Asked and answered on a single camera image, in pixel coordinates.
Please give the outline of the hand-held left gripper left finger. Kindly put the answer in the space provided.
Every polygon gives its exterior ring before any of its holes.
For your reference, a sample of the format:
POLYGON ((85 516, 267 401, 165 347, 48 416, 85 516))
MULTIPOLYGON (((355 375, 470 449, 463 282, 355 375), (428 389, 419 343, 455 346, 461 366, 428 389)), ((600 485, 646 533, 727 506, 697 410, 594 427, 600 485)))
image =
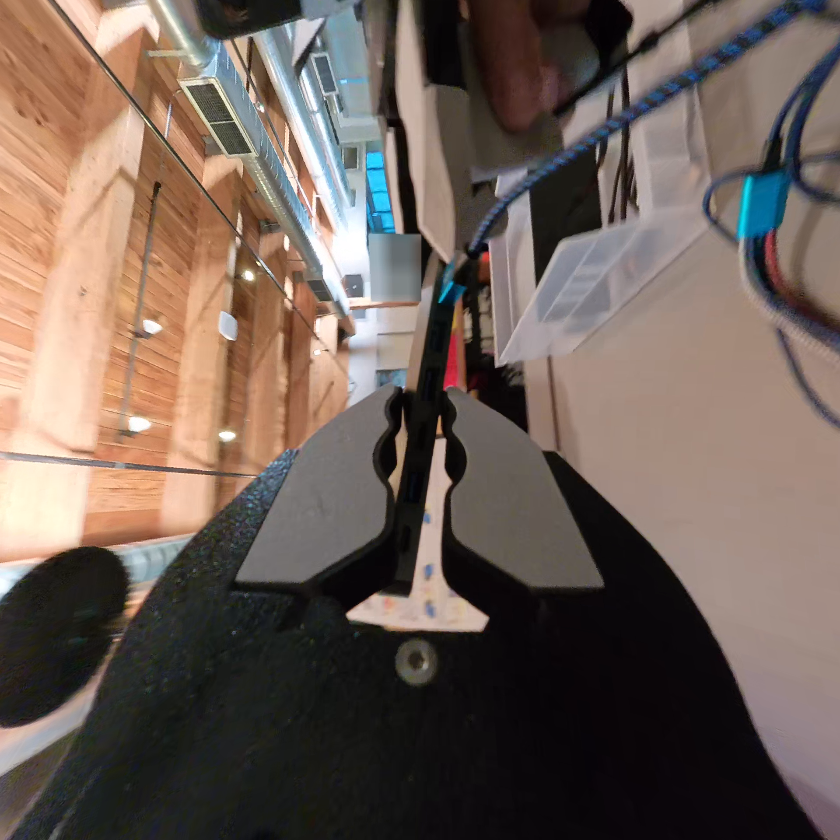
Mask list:
POLYGON ((396 433, 403 390, 386 385, 302 446, 248 553, 239 590, 361 603, 394 582, 396 433))

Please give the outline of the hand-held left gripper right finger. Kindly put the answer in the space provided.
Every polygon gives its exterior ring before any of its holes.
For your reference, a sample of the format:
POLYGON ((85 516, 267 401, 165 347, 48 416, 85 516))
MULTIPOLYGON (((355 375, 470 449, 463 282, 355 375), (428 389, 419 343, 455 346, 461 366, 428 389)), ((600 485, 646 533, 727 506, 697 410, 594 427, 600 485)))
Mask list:
POLYGON ((598 592, 604 580, 541 448, 474 397, 447 389, 442 567, 467 601, 598 592))

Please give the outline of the dark grey USB hub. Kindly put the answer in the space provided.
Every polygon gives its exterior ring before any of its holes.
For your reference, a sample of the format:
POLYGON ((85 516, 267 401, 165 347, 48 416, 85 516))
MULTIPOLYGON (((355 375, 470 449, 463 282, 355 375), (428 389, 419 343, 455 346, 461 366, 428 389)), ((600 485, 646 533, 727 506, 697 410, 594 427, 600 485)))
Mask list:
POLYGON ((429 257, 403 390, 406 446, 395 498, 397 555, 390 588, 400 597, 413 588, 456 304, 464 290, 455 273, 454 265, 429 257))

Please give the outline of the white desk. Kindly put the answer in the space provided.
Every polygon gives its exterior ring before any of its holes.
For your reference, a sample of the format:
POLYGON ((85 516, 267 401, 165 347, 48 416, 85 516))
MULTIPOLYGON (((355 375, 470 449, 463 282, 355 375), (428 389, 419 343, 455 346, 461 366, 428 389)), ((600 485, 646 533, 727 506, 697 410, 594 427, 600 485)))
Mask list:
POLYGON ((706 182, 756 165, 795 85, 838 39, 802 20, 632 130, 647 224, 700 236, 553 359, 563 455, 656 547, 728 656, 759 734, 838 838, 838 431, 806 403, 706 182))

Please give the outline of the person's right hand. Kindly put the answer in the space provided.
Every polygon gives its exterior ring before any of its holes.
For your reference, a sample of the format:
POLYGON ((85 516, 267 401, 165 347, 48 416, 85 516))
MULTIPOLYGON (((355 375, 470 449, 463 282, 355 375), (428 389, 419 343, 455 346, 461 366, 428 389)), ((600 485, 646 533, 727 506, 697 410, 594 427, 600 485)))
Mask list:
POLYGON ((472 49, 499 125, 524 133, 568 97, 564 74, 543 55, 535 7, 526 1, 466 3, 472 49))

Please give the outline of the clear plastic bin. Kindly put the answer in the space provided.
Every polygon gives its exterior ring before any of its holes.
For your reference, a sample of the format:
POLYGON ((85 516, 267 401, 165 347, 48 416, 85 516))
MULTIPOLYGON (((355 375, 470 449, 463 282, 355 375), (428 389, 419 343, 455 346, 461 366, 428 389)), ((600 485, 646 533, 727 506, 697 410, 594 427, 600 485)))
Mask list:
POLYGON ((536 279, 531 214, 490 243, 499 364, 572 353, 707 229, 697 207, 667 207, 561 241, 536 279))

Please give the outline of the window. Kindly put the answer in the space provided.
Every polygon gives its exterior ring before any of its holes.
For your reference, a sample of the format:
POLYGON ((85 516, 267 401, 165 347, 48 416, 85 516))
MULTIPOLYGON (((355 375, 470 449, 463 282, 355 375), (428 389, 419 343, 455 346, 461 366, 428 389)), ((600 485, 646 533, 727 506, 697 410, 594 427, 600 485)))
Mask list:
POLYGON ((387 184, 385 157, 381 150, 364 153, 365 212, 370 234, 395 234, 395 217, 387 184))

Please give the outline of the black round foam pad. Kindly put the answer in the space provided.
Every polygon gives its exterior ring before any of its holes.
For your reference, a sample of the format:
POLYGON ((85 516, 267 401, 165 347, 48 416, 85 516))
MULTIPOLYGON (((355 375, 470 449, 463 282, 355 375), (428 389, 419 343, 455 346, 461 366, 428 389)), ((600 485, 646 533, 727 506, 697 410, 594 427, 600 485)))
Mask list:
POLYGON ((62 707, 110 650, 130 575, 109 549, 78 547, 1 565, 1 725, 62 707))

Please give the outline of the silver air duct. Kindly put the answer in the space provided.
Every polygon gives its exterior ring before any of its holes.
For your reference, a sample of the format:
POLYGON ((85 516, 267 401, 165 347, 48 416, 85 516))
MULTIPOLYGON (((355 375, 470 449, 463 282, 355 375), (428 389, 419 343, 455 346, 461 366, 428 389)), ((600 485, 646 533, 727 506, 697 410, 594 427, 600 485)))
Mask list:
POLYGON ((329 252, 280 162, 275 145, 227 48, 201 31, 192 4, 149 1, 161 31, 185 69, 179 85, 221 151, 244 161, 260 196, 303 264, 303 276, 319 302, 338 318, 350 315, 349 299, 336 267, 323 264, 329 252))
POLYGON ((324 211, 334 229, 345 228, 354 193, 312 62, 300 70, 294 67, 291 42, 282 27, 257 33, 254 41, 324 211))

